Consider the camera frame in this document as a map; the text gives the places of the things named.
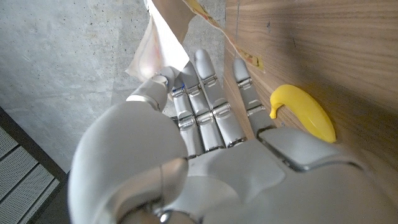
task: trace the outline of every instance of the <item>gray concrete wall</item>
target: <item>gray concrete wall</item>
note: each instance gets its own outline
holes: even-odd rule
[[[200,2],[224,24],[224,0]],[[64,171],[85,129],[139,86],[124,70],[148,19],[142,0],[0,1],[0,106]],[[222,76],[218,30],[196,17],[184,47],[208,49]]]

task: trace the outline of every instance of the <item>yellow banana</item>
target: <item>yellow banana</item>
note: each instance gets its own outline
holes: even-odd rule
[[[281,85],[270,98],[272,119],[276,118],[277,109],[286,105],[298,117],[304,127],[315,137],[326,142],[335,142],[336,133],[330,118],[308,93],[293,85]]]

